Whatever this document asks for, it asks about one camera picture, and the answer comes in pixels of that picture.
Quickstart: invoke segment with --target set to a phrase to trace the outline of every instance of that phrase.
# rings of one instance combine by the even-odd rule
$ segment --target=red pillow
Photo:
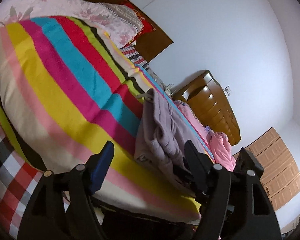
[[[125,5],[125,6],[128,6],[130,9],[132,9],[135,12],[135,14],[138,16],[139,20],[143,24],[142,30],[133,38],[133,40],[131,40],[127,45],[124,46],[124,48],[125,48],[125,47],[130,46],[130,44],[133,43],[142,34],[150,33],[152,31],[155,31],[155,28],[139,13],[139,11],[136,9],[136,7],[132,3],[130,3],[127,0],[124,0],[123,2],[121,2],[121,4]]]

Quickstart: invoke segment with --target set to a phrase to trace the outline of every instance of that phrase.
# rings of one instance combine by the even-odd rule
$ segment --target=silver screw
[[[43,174],[45,177],[49,177],[52,175],[52,171],[45,171]]]
[[[255,172],[253,170],[247,170],[247,174],[253,177],[255,175]]]
[[[86,165],[84,165],[84,164],[78,164],[76,166],[76,170],[77,171],[83,171],[85,169],[85,167],[86,167]]]
[[[219,164],[219,163],[215,163],[215,164],[213,165],[213,168],[214,168],[215,170],[217,170],[217,171],[221,171],[221,170],[222,170],[222,165]]]

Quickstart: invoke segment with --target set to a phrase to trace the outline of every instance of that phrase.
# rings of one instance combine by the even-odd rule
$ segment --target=blue stripe
[[[154,81],[154,79],[152,78],[152,76],[150,76],[149,73],[144,68],[140,67],[140,65],[138,65],[138,64],[135,64],[135,66],[137,68],[139,68],[144,73],[144,75],[152,82],[153,86],[156,87],[161,92],[161,94],[168,100],[168,102],[177,110],[177,112],[179,113],[179,115],[181,116],[181,118],[185,121],[186,124],[188,124],[188,127],[191,129],[191,131],[196,135],[196,137],[198,138],[198,140],[201,142],[203,148],[210,155],[210,157],[212,158],[212,160],[214,160],[213,155],[212,155],[211,151],[209,150],[209,148],[207,147],[207,145],[205,144],[205,142],[201,139],[201,137],[198,134],[198,132],[192,127],[192,125],[185,118],[185,116],[180,112],[179,108],[175,105],[175,103],[172,101],[172,99],[170,97],[168,97],[168,95],[162,90],[162,88],[157,84],[156,81]]]
[[[43,17],[33,18],[31,21],[42,28],[42,33],[51,42],[63,62],[99,108],[108,110],[122,127],[133,137],[136,137],[140,123],[138,117],[123,103],[120,95],[111,92],[109,85],[72,44],[57,20]]]

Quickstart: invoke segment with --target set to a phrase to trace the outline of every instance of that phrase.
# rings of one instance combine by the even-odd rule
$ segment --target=colorful striped blanket
[[[96,198],[174,222],[197,220],[194,199],[133,160],[143,109],[136,95],[150,88],[173,104],[105,31],[82,20],[43,17],[0,28],[0,123],[25,161],[40,155],[47,169],[65,172],[110,140],[114,160]]]

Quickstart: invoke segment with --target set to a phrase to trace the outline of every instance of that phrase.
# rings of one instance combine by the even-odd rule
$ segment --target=brown leather headboard
[[[224,132],[231,145],[241,140],[229,101],[209,70],[174,93],[173,100],[186,102],[203,125],[210,126],[215,132]]]
[[[106,2],[120,4],[123,0],[87,0],[89,2]],[[169,38],[167,34],[147,15],[145,15],[139,8],[140,14],[155,27],[155,31],[150,33],[145,33],[137,39],[136,50],[140,55],[147,61],[150,62],[154,59],[160,52],[167,48],[173,41]]]

